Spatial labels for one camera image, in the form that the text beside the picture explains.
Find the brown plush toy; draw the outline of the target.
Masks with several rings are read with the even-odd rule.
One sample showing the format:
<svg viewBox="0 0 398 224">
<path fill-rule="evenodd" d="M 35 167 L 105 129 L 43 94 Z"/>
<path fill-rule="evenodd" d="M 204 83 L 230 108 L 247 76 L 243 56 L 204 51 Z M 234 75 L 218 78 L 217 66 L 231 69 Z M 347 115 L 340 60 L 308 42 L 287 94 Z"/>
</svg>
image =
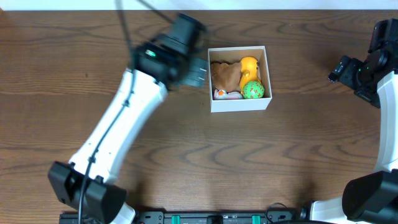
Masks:
<svg viewBox="0 0 398 224">
<path fill-rule="evenodd" d="M 218 90 L 231 92 L 239 89 L 241 64 L 212 63 L 210 65 L 211 80 Z"/>
</svg>

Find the white pink duck toy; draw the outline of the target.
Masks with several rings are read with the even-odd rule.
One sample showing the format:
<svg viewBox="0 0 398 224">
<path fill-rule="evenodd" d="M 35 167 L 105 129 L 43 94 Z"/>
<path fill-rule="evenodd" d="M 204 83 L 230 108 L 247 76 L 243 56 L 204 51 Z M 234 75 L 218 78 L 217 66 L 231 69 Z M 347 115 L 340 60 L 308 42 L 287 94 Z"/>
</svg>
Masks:
<svg viewBox="0 0 398 224">
<path fill-rule="evenodd" d="M 243 96 L 237 91 L 226 92 L 224 90 L 215 90 L 214 100 L 242 100 Z"/>
</svg>

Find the white cardboard box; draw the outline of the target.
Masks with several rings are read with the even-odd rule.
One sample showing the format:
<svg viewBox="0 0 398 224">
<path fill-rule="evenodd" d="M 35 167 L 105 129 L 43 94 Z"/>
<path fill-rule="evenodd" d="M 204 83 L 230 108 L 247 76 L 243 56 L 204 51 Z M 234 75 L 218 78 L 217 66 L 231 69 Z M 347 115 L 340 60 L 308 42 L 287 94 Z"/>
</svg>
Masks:
<svg viewBox="0 0 398 224">
<path fill-rule="evenodd" d="M 208 50 L 212 113 L 265 110 L 272 99 L 264 46 Z"/>
</svg>

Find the yellow rubber dinosaur toy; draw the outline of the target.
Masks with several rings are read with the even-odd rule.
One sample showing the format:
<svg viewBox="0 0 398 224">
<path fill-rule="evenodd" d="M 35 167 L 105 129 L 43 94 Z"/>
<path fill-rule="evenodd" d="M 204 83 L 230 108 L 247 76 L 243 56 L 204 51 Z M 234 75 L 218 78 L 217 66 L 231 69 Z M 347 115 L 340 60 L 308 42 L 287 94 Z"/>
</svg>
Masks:
<svg viewBox="0 0 398 224">
<path fill-rule="evenodd" d="M 251 81 L 261 82 L 261 79 L 257 75 L 259 71 L 259 64 L 256 58 L 252 56 L 243 57 L 240 63 L 241 63 L 241 79 L 239 82 L 239 87 L 242 93 L 243 88 L 247 84 L 247 82 Z"/>
</svg>

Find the green patterned ball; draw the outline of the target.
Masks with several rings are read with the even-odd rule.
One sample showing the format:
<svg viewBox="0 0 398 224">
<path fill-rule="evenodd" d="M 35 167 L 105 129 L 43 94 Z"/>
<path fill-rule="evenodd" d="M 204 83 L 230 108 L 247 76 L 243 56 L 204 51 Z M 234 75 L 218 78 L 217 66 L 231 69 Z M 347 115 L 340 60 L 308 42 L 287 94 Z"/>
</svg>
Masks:
<svg viewBox="0 0 398 224">
<path fill-rule="evenodd" d="M 247 82 L 242 89 L 242 96 L 245 99 L 262 98 L 265 94 L 265 89 L 258 81 Z"/>
</svg>

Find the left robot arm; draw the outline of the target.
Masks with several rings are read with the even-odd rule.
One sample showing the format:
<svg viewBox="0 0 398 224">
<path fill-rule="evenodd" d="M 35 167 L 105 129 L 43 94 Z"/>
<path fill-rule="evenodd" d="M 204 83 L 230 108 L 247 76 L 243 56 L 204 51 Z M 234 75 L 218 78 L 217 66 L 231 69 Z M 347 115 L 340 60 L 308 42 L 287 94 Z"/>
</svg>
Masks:
<svg viewBox="0 0 398 224">
<path fill-rule="evenodd" d="M 55 161 L 48 178 L 58 200 L 77 211 L 72 223 L 132 223 L 127 192 L 115 186 L 124 158 L 171 85 L 201 86 L 206 62 L 199 48 L 146 42 L 131 62 L 105 114 L 67 163 Z"/>
</svg>

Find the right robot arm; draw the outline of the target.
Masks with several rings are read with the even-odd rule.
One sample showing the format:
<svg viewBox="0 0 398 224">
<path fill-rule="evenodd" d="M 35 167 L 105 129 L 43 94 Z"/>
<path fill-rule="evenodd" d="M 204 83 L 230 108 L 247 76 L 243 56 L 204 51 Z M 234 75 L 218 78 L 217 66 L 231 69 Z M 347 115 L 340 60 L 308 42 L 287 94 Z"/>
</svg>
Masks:
<svg viewBox="0 0 398 224">
<path fill-rule="evenodd" d="M 370 50 L 363 62 L 344 56 L 329 79 L 381 110 L 379 152 L 372 174 L 349 181 L 341 197 L 313 202 L 308 218 L 397 224 L 397 50 Z"/>
</svg>

